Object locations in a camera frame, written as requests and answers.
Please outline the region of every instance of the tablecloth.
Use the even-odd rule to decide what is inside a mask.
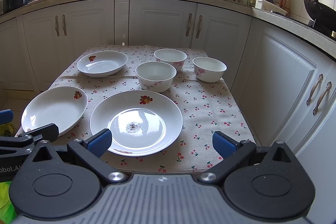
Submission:
[[[54,145],[66,144],[74,138],[92,136],[90,117],[95,107],[107,97],[125,90],[140,89],[135,73],[137,65],[155,60],[152,46],[98,46],[89,48],[59,76],[50,88],[76,86],[88,96],[87,109],[79,123],[60,136]],[[87,77],[77,70],[77,61],[87,54],[113,50],[128,56],[127,64],[115,75],[104,78]],[[179,49],[188,56],[181,72],[178,72],[170,89],[162,94],[179,107],[183,127],[178,139],[159,153],[144,157],[125,157],[107,151],[101,158],[110,165],[126,172],[202,172],[219,163],[222,158],[212,147],[214,131],[221,131],[236,141],[253,140],[252,134],[240,113],[224,80],[205,83],[195,77],[192,60],[207,56],[204,51]]]

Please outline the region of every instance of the wok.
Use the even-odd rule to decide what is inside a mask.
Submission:
[[[320,3],[319,0],[304,0],[304,6],[312,20],[317,20],[331,31],[336,30],[335,10]]]

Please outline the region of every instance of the fruit decal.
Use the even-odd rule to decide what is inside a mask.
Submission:
[[[76,91],[75,92],[75,96],[74,96],[74,98],[75,99],[79,99],[79,98],[81,98],[82,97],[82,94],[79,92],[79,91]]]
[[[92,62],[93,60],[95,60],[95,58],[96,58],[95,55],[91,55],[91,56],[89,56],[89,60],[90,60],[90,62]]]
[[[149,97],[149,96],[140,96],[140,104],[149,104],[151,101],[153,101],[153,98]]]

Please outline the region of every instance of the cabinet handle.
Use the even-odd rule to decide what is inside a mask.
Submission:
[[[57,36],[59,37],[59,31],[58,31],[58,16],[55,16],[55,30],[56,30]]]
[[[317,82],[316,82],[315,85],[313,85],[313,87],[311,88],[309,98],[308,98],[308,100],[307,100],[307,102],[306,102],[307,106],[310,105],[311,97],[313,96],[314,91],[315,91],[315,89],[317,88],[319,82],[321,82],[322,80],[323,80],[323,74],[321,73],[320,76],[319,76],[319,78],[317,79]]]
[[[199,25],[198,25],[198,31],[197,31],[197,34],[196,34],[196,38],[199,38],[200,37],[200,32],[201,32],[201,29],[202,29],[202,16],[199,16]]]
[[[191,18],[193,17],[192,13],[189,14],[189,23],[188,23],[188,29],[187,32],[185,33],[185,36],[188,37],[189,36],[189,31],[191,28]]]
[[[313,109],[313,115],[315,115],[317,113],[317,110],[319,108],[320,103],[323,100],[323,97],[325,96],[325,94],[327,93],[327,91],[331,89],[331,82],[328,82],[327,87],[325,88],[324,92],[321,94],[321,96],[319,97],[316,107]]]
[[[67,36],[67,25],[65,24],[65,15],[63,15],[62,28],[64,35]]]

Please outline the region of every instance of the plate with fruit pattern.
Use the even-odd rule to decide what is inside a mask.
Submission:
[[[58,126],[59,136],[67,133],[81,119],[87,107],[84,91],[74,86],[58,86],[36,96],[23,111],[24,132],[50,123]]]
[[[146,156],[171,145],[182,129],[182,114],[166,96],[146,90],[129,90],[103,100],[90,119],[92,134],[112,132],[110,152]]]

